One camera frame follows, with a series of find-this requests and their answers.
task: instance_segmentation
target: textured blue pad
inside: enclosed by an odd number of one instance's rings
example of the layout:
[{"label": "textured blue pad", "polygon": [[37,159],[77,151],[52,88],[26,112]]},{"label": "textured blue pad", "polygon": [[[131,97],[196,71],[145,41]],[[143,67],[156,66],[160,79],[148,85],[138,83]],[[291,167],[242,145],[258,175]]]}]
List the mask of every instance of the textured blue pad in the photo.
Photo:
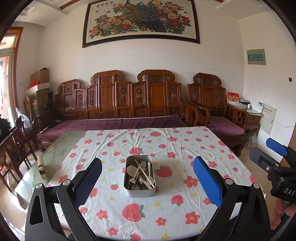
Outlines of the textured blue pad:
[{"label": "textured blue pad", "polygon": [[286,147],[271,138],[268,138],[266,140],[266,146],[278,153],[280,156],[286,156],[288,154]]},{"label": "textured blue pad", "polygon": [[210,202],[219,208],[222,203],[221,188],[216,183],[208,169],[203,165],[202,161],[203,160],[201,160],[199,157],[194,158],[193,171],[202,185],[202,188],[204,189]]}]

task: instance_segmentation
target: human hand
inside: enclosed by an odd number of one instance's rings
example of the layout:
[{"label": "human hand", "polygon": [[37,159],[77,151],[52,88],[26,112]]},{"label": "human hand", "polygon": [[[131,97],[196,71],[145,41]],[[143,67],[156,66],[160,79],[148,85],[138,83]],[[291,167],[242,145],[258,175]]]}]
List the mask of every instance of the human hand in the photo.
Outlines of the human hand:
[{"label": "human hand", "polygon": [[[281,213],[284,209],[284,203],[281,199],[277,199],[274,205],[275,215],[270,220],[270,228],[275,230],[276,227],[281,223]],[[293,217],[296,212],[296,204],[292,204],[291,206],[287,207],[286,214],[290,217]]]}]

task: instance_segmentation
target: chopstick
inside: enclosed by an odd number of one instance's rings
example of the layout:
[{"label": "chopstick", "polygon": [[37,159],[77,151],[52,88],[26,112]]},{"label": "chopstick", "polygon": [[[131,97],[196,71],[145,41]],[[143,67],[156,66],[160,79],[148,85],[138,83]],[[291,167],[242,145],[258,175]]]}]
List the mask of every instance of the chopstick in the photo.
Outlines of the chopstick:
[{"label": "chopstick", "polygon": [[140,164],[137,162],[136,159],[135,159],[135,161],[136,161],[136,163],[138,164],[140,170],[144,173],[144,175],[145,175],[145,177],[147,178],[147,180],[150,182],[150,180],[149,180],[148,176],[146,175],[145,171],[142,169],[142,167],[140,166]]}]

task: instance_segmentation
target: black picture frame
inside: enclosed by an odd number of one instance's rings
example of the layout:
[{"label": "black picture frame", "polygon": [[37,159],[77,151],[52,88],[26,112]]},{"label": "black picture frame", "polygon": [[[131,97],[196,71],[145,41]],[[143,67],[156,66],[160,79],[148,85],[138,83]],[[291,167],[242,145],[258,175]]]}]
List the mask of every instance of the black picture frame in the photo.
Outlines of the black picture frame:
[{"label": "black picture frame", "polygon": [[187,41],[187,42],[193,42],[193,43],[200,44],[200,34],[199,34],[197,13],[196,13],[196,7],[195,7],[195,4],[194,4],[194,0],[188,0],[188,1],[191,2],[191,6],[192,6],[192,13],[193,13],[193,19],[194,19],[194,25],[195,25],[196,39],[182,37],[182,36],[174,36],[174,35],[163,35],[163,34],[137,34],[137,35],[125,35],[125,36],[118,36],[118,37],[114,36],[112,38],[106,38],[106,39],[101,39],[101,40],[96,40],[96,41],[86,43],[86,38],[87,38],[87,34],[88,34],[88,32],[87,32],[88,26],[87,25],[88,25],[88,19],[89,19],[89,13],[90,13],[91,5],[97,4],[97,3],[100,3],[100,2],[104,2],[104,1],[109,1],[109,0],[95,1],[95,2],[89,3],[88,6],[87,6],[85,21],[84,21],[84,27],[83,27],[83,40],[82,40],[82,47],[83,48],[93,46],[93,45],[96,45],[96,44],[100,44],[100,43],[106,43],[106,42],[117,41],[117,40],[145,39],[145,38],[174,39],[174,40],[181,40],[181,41]]}]

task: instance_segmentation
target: strawberry print tablecloth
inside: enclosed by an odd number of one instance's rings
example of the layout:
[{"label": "strawberry print tablecloth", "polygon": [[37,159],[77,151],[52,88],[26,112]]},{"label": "strawberry print tablecloth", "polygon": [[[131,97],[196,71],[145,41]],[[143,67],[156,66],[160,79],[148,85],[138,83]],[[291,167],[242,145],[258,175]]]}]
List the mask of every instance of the strawberry print tablecloth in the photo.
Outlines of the strawberry print tablecloth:
[{"label": "strawberry print tablecloth", "polygon": [[[126,158],[150,155],[156,193],[131,198],[123,187]],[[243,163],[206,127],[87,131],[58,168],[49,185],[59,185],[98,157],[103,171],[79,210],[99,237],[116,240],[174,240],[200,234],[213,216],[211,204],[192,164],[202,156],[208,166],[237,184],[255,179]],[[233,216],[239,212],[237,206]],[[61,224],[67,222],[57,207]]]}]

